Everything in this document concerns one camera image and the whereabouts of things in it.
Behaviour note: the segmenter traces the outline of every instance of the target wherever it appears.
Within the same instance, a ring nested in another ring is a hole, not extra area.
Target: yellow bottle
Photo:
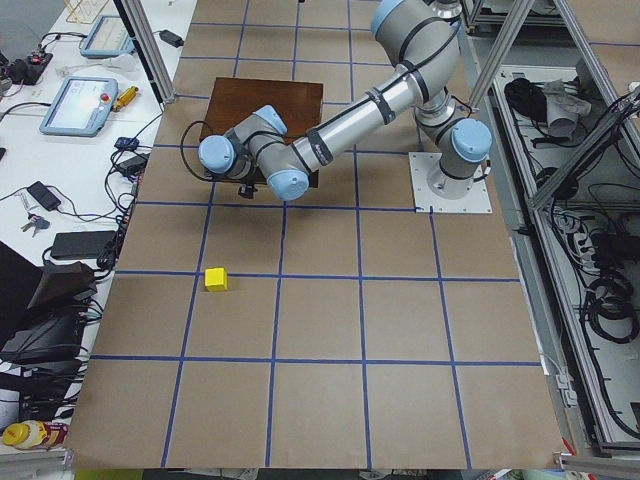
[[[51,448],[63,442],[69,426],[64,423],[27,420],[5,428],[2,443],[20,450]]]

